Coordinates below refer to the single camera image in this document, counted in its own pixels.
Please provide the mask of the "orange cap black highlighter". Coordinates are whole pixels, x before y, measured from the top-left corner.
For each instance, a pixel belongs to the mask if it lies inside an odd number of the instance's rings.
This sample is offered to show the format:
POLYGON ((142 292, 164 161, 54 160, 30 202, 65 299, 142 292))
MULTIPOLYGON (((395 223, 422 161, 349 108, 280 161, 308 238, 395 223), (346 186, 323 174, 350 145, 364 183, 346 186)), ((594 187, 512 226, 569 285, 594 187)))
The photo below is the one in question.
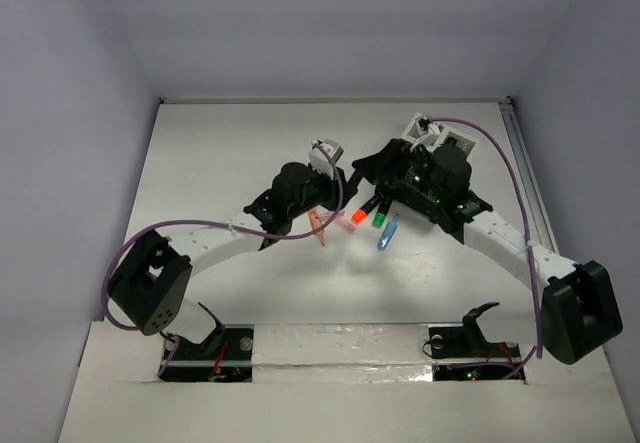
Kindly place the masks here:
POLYGON ((351 221, 356 225, 362 223, 368 217, 368 215, 379 205, 381 200, 382 196, 380 194, 374 194, 352 214, 351 221))

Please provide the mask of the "green cap black highlighter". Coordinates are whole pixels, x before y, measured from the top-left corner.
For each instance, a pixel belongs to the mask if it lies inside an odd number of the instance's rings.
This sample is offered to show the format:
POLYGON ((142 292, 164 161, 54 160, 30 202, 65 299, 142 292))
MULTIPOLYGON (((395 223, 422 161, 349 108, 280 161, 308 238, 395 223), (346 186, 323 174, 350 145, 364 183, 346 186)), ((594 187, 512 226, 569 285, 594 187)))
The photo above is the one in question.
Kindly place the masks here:
POLYGON ((380 229, 385 222, 392 205, 393 199, 391 197, 384 197, 381 200, 380 205, 377 207, 376 214, 372 221, 372 226, 376 229, 380 229))

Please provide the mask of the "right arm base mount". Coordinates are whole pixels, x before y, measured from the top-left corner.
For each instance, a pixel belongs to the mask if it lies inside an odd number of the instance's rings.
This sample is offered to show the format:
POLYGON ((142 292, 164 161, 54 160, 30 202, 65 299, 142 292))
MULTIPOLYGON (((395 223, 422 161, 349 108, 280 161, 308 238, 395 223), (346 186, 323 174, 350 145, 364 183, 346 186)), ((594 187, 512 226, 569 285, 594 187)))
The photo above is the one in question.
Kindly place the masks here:
POLYGON ((421 352, 433 363, 434 381, 525 380, 519 346, 488 341, 478 324, 481 315, 498 305, 484 303, 469 310, 459 324, 429 328, 421 352))

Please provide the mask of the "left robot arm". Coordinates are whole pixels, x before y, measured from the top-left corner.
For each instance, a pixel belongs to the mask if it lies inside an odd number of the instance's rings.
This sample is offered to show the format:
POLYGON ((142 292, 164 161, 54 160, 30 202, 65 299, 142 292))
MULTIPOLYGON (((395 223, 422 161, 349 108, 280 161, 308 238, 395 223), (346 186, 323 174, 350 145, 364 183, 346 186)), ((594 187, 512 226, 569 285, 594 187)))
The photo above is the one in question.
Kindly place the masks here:
POLYGON ((215 355, 224 340, 220 320, 202 303, 186 300, 191 277, 232 257, 262 251, 292 239, 293 221, 322 206, 338 211, 357 193, 362 177, 340 168, 328 173, 290 162, 271 187, 229 222, 187 220, 189 232, 162 236, 157 225, 141 231, 114 258, 102 289, 130 320, 128 330, 163 333, 201 358, 215 355))

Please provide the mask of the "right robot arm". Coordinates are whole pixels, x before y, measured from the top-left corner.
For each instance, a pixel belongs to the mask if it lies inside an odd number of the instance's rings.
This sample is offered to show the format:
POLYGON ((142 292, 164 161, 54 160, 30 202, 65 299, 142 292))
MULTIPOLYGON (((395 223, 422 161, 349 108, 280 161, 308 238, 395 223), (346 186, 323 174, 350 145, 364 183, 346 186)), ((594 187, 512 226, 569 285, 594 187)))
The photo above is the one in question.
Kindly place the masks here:
POLYGON ((544 348, 556 360, 574 364, 623 330, 609 273, 595 261, 578 264, 553 253, 507 223, 471 190, 468 149, 456 136, 432 149, 394 138, 352 167, 382 195, 535 290, 544 348))

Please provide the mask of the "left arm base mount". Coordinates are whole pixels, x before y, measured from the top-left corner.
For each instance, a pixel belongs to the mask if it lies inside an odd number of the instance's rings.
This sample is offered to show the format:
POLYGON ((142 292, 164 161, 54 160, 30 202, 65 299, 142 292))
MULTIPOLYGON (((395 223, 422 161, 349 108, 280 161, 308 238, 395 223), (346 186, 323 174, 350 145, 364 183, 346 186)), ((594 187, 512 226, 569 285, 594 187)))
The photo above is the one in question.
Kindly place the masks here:
POLYGON ((226 326, 204 304, 187 301, 161 336, 164 346, 157 376, 164 382, 252 380, 252 325, 226 326))

